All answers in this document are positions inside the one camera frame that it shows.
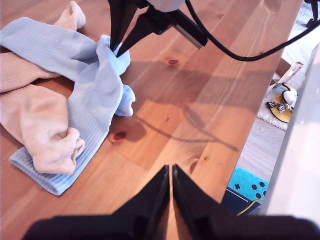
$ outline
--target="beige sock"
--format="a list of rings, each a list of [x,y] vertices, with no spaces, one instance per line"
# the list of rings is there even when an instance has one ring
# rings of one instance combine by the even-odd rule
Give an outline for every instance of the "beige sock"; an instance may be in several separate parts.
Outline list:
[[[1,124],[24,144],[39,173],[75,171],[85,147],[79,131],[68,127],[67,99],[50,89],[28,85],[2,93]]]
[[[80,7],[71,1],[55,25],[76,30],[85,21]],[[1,124],[25,145],[39,173],[71,175],[85,142],[77,129],[68,127],[67,100],[45,87],[29,84],[37,78],[59,75],[12,52],[1,54],[0,59],[0,86],[5,92],[0,95]]]
[[[82,28],[85,23],[86,17],[81,8],[76,2],[71,1],[54,25],[76,31]],[[22,88],[39,78],[52,79],[60,76],[58,73],[44,70],[42,67],[25,60],[13,52],[0,54],[0,59],[1,93]]]

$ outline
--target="blue rug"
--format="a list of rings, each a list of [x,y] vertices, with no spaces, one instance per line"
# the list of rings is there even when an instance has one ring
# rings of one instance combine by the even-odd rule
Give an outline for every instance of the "blue rug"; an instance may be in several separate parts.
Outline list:
[[[250,199],[263,200],[265,198],[269,183],[251,172],[236,168],[230,179],[228,187],[242,196]]]

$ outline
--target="sock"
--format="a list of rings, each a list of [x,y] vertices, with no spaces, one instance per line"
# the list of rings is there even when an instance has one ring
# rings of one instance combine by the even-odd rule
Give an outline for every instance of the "sock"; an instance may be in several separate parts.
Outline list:
[[[78,32],[27,17],[17,19],[1,30],[1,45],[47,71],[57,72],[75,82],[67,101],[69,125],[79,130],[85,147],[76,158],[74,173],[70,176],[38,173],[24,147],[10,157],[15,166],[55,195],[62,194],[73,184],[96,153],[108,134],[113,115],[117,108],[120,110],[120,104],[130,104],[129,107],[123,106],[121,111],[124,115],[132,114],[133,92],[123,86],[119,77],[129,65],[130,55],[127,51],[116,58],[109,44],[110,38],[105,35],[101,36],[97,46]]]
[[[2,93],[0,100],[1,124],[25,145],[36,171],[71,175],[85,142],[77,129],[68,127],[66,98],[30,84]]]
[[[80,7],[71,1],[54,25],[75,31],[85,21]],[[0,95],[1,124],[26,147],[39,173],[71,175],[85,142],[77,129],[68,127],[67,100],[45,87],[29,84],[37,78],[59,74],[13,52],[0,57],[1,91],[6,92]]]
[[[76,31],[82,28],[85,23],[86,17],[81,8],[76,2],[71,1],[54,25]],[[42,67],[23,59],[14,52],[2,53],[0,59],[1,93],[27,86],[38,78],[52,79],[60,76],[58,73],[46,71]]]

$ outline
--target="cardboard box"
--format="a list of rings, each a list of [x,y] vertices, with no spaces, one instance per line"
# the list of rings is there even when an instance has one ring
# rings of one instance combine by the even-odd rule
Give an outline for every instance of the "cardboard box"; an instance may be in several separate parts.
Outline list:
[[[287,61],[281,58],[266,93],[270,92],[276,84],[286,83],[289,81],[303,66],[304,65],[301,62],[296,62],[290,65]]]

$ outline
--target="wood grain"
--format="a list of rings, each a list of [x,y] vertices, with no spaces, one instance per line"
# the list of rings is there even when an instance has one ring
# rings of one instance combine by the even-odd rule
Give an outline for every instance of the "wood grain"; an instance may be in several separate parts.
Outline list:
[[[86,15],[85,35],[98,41],[110,33],[105,0],[76,2]],[[240,55],[253,56],[288,38],[302,0],[192,3],[218,40]],[[22,16],[52,24],[67,4],[68,0],[3,0],[1,26]],[[1,128],[3,239],[20,239],[34,221],[54,215],[112,213],[164,164],[178,163],[211,197],[222,199],[281,52],[258,62],[237,62],[211,43],[198,50],[170,29],[146,37],[130,54],[131,65],[121,79],[136,94],[135,114],[113,118],[97,154],[61,196],[46,192],[10,164],[9,156],[21,145]],[[65,77],[36,84],[66,97],[73,89]],[[124,139],[116,136],[119,132],[125,133]],[[170,240],[182,234],[176,209],[171,201],[166,236]]]

